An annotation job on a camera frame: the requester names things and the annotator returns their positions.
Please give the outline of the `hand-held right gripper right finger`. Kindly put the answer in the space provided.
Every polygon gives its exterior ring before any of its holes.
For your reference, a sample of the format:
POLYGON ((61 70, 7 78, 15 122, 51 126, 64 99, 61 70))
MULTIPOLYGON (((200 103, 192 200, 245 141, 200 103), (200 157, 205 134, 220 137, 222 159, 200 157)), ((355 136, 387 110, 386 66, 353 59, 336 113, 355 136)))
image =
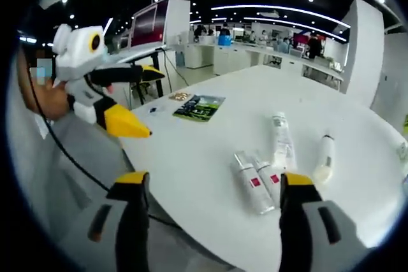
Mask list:
POLYGON ((280 271, 351 271, 362 259, 356 224, 308 176, 281 174, 279 226, 280 271))

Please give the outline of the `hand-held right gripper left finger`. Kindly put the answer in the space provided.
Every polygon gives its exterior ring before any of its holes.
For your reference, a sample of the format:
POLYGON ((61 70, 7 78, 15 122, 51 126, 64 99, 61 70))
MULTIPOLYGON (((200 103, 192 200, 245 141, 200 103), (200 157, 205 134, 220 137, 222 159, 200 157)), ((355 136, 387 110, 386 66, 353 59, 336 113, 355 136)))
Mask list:
POLYGON ((149 271, 149 173, 126 173, 93 202, 62 239, 80 271, 149 271))

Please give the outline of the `person's left hand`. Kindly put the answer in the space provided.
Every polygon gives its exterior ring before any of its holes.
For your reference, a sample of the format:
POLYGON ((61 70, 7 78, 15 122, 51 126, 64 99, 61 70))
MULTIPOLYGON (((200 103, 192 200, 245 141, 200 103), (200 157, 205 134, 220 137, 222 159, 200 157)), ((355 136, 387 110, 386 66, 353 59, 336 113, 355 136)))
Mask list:
POLYGON ((50 120, 59 120, 70 111, 65 82, 56 83, 48 79, 38 92, 39 103, 44 115, 50 120))

